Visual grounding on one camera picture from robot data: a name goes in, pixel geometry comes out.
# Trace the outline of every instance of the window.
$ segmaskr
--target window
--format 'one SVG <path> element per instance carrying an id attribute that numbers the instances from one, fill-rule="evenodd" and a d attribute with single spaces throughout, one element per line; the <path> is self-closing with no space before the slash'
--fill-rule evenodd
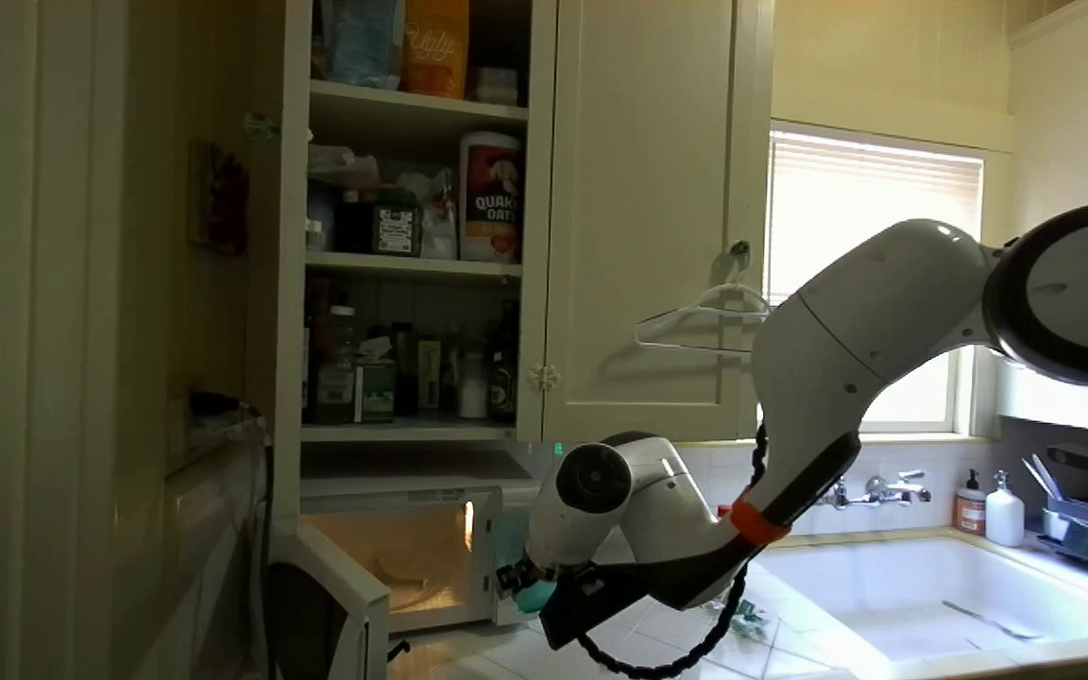
<path id="1" fill-rule="evenodd" d="M 966 232 L 981 224 L 977 156 L 900 140 L 771 132 L 768 298 L 782 303 L 839 253 L 900 217 L 941 217 Z M 963 433 L 972 349 L 905 375 L 865 414 L 874 433 Z"/>

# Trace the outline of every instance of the shelf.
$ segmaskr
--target shelf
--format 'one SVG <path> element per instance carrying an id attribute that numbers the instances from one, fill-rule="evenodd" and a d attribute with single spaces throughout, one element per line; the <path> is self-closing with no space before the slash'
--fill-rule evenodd
<path id="1" fill-rule="evenodd" d="M 315 132 L 359 152 L 458 152 L 463 132 L 524 129 L 530 108 L 315 80 Z"/>
<path id="2" fill-rule="evenodd" d="M 353 454 L 302 457 L 302 497 L 426 491 L 426 487 L 504 487 L 510 497 L 531 503 L 535 479 L 510 454 Z"/>
<path id="3" fill-rule="evenodd" d="M 515 426 L 497 421 L 447 421 L 447 420 L 392 420 L 392 421 L 344 421 L 302 426 L 302 440 L 510 440 Z"/>
<path id="4" fill-rule="evenodd" d="M 374 258 L 374 253 L 305 253 L 305 268 L 344 268 L 372 274 L 422 274 L 422 278 L 519 278 L 523 264 L 504 260 L 422 260 L 422 258 Z"/>

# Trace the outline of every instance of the cabinet door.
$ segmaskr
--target cabinet door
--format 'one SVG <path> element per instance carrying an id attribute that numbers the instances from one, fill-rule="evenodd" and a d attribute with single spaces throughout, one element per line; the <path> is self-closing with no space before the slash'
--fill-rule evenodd
<path id="1" fill-rule="evenodd" d="M 761 253 L 768 70 L 771 2 L 559 0 L 543 438 L 752 433 L 741 360 L 644 349 L 635 326 L 715 287 L 734 241 Z"/>

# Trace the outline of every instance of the soap dispenser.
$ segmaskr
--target soap dispenser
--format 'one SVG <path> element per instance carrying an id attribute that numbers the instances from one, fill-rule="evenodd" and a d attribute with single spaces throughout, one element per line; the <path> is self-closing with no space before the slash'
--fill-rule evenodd
<path id="1" fill-rule="evenodd" d="M 1029 507 L 1006 487 L 1006 468 L 999 468 L 999 487 L 985 494 L 985 540 L 1020 545 Z"/>
<path id="2" fill-rule="evenodd" d="M 975 468 L 966 473 L 966 483 L 956 487 L 952 525 L 975 536 L 985 531 L 985 494 L 981 483 L 975 479 Z"/>

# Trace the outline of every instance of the cabinet shelf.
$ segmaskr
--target cabinet shelf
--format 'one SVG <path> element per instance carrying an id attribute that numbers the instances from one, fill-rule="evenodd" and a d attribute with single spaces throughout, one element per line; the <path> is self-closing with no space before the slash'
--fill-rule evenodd
<path id="1" fill-rule="evenodd" d="M 302 426 L 302 440 L 510 440 L 515 426 L 497 421 L 458 421 L 458 420 L 392 420 L 392 421 L 344 421 L 344 426 Z"/>
<path id="2" fill-rule="evenodd" d="M 305 268 L 339 268 L 368 274 L 422 274 L 422 278 L 519 278 L 523 264 L 504 260 L 422 260 L 374 253 L 305 253 Z"/>
<path id="3" fill-rule="evenodd" d="M 374 89 L 315 80 L 315 129 L 334 129 L 339 142 L 372 152 L 452 152 L 475 129 L 524 129 L 524 105 Z"/>

